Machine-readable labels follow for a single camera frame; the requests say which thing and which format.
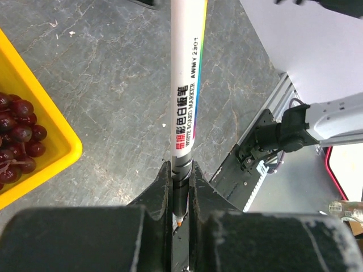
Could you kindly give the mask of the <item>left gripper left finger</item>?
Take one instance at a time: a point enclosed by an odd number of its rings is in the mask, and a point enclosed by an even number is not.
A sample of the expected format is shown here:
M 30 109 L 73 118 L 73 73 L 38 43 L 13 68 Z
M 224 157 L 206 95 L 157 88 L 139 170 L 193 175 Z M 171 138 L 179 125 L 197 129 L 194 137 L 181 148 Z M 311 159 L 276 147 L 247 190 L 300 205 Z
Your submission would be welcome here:
M 168 162 L 127 206 L 25 209 L 1 234 L 2 271 L 170 271 L 171 267 Z

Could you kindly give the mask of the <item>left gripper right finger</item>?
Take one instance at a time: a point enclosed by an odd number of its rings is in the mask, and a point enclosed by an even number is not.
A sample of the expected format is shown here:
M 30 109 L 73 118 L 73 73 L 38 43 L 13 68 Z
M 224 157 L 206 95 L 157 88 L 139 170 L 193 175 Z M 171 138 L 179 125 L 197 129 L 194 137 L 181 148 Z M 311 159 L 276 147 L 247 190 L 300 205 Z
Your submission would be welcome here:
M 189 179 L 192 271 L 359 271 L 360 249 L 340 220 L 320 214 L 244 213 L 208 183 Z

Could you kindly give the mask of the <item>white whiteboard marker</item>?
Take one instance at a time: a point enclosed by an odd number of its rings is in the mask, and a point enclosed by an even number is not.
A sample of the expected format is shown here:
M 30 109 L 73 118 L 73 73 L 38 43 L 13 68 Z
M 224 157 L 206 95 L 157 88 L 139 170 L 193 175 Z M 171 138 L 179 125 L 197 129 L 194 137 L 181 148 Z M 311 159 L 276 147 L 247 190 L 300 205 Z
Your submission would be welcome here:
M 171 1 L 170 153 L 172 211 L 178 226 L 188 209 L 207 6 L 207 1 Z

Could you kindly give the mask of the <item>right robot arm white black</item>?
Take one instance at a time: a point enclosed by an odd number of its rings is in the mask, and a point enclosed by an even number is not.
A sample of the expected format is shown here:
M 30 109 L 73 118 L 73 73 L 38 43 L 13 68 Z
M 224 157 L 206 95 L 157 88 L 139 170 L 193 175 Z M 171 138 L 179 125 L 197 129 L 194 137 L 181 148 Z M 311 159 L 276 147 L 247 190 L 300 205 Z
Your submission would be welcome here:
M 242 142 L 237 158 L 243 171 L 279 152 L 306 146 L 336 146 L 362 142 L 362 94 L 287 109 L 280 122 L 265 110 Z

